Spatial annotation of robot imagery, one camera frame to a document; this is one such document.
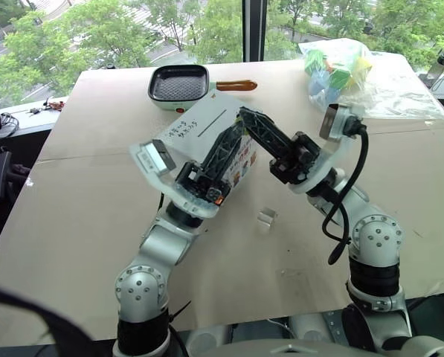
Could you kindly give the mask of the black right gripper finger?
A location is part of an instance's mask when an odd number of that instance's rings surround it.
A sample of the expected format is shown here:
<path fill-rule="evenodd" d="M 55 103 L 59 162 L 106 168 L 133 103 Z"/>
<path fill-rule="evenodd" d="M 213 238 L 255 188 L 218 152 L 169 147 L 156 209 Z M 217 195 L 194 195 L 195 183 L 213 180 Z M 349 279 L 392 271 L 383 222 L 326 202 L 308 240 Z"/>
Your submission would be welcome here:
<path fill-rule="evenodd" d="M 242 107 L 242 122 L 248 134 L 263 149 L 293 149 L 292 140 L 262 112 Z"/>
<path fill-rule="evenodd" d="M 274 122 L 261 112 L 240 109 L 239 118 L 245 124 L 248 134 L 273 157 L 282 156 L 282 140 Z"/>

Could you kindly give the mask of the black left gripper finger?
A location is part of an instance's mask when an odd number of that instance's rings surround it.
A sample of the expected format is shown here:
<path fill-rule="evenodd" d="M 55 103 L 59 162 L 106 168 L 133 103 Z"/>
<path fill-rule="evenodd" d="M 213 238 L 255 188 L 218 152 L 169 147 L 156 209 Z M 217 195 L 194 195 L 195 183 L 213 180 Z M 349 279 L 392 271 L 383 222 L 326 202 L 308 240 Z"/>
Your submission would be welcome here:
<path fill-rule="evenodd" d="M 201 169 L 202 175 L 205 177 L 215 177 L 216 171 L 216 145 L 218 144 L 217 139 L 210 148 L 210 151 L 206 155 L 204 161 L 202 162 Z"/>
<path fill-rule="evenodd" d="M 216 171 L 215 180 L 220 181 L 230 167 L 235 155 L 241 147 L 245 135 L 245 124 L 237 121 L 220 133 L 216 145 Z"/>

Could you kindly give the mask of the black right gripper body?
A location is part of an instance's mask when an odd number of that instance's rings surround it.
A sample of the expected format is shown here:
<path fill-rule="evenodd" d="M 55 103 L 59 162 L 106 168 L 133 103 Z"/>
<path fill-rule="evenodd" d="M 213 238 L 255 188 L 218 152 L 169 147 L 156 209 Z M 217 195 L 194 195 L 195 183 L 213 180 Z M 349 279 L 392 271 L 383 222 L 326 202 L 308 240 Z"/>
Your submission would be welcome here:
<path fill-rule="evenodd" d="M 273 158 L 269 168 L 283 184 L 300 184 L 320 154 L 321 148 L 304 132 L 296 132 L 291 146 L 280 158 Z"/>

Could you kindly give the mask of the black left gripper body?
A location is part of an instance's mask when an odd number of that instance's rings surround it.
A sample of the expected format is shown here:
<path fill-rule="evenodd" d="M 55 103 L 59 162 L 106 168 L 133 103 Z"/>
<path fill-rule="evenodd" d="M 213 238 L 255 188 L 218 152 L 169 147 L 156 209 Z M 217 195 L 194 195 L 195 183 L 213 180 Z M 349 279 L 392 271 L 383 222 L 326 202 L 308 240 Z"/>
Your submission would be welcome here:
<path fill-rule="evenodd" d="M 198 199 L 221 205 L 231 191 L 223 176 L 217 168 L 204 168 L 188 161 L 177 175 L 176 183 Z"/>

